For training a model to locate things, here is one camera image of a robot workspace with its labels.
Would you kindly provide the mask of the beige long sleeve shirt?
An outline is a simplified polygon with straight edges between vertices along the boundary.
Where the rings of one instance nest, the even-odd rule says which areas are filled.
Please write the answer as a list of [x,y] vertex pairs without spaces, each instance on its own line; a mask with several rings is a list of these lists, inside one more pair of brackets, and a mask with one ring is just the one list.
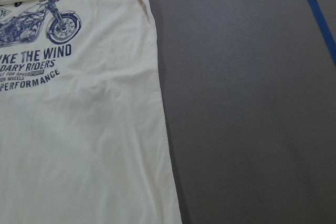
[[1,223],[181,223],[149,0],[1,0]]

